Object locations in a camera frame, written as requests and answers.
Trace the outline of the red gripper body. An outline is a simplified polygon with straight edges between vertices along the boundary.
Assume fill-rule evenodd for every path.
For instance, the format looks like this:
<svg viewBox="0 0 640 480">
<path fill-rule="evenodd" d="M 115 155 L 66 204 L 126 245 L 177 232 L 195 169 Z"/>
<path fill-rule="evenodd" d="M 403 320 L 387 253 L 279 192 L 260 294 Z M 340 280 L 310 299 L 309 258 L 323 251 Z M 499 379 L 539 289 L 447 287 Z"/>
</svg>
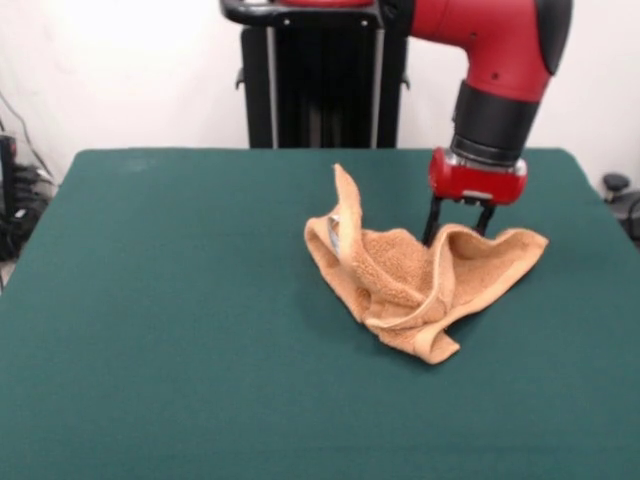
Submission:
<svg viewBox="0 0 640 480">
<path fill-rule="evenodd" d="M 528 167 L 524 159 L 508 167 L 489 166 L 437 148 L 429 164 L 428 179 L 434 195 L 443 199 L 510 205 L 525 190 Z"/>
</svg>

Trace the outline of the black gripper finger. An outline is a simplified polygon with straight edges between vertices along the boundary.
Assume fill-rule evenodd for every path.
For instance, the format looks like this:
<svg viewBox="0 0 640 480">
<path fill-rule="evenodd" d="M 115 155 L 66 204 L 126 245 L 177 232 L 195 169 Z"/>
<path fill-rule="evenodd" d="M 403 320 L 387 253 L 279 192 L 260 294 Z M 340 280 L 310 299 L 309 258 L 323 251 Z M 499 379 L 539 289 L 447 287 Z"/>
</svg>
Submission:
<svg viewBox="0 0 640 480">
<path fill-rule="evenodd" d="M 495 211 L 496 211 L 495 205 L 487 203 L 482 206 L 482 211 L 474 227 L 474 230 L 476 233 L 478 233 L 481 236 L 486 235 L 487 228 L 489 226 L 489 223 L 492 217 L 494 216 Z"/>
<path fill-rule="evenodd" d="M 422 236 L 422 243 L 425 246 L 431 246 L 435 236 L 439 231 L 439 220 L 441 215 L 441 205 L 443 199 L 437 195 L 433 195 L 430 202 L 429 214 Z"/>
</svg>

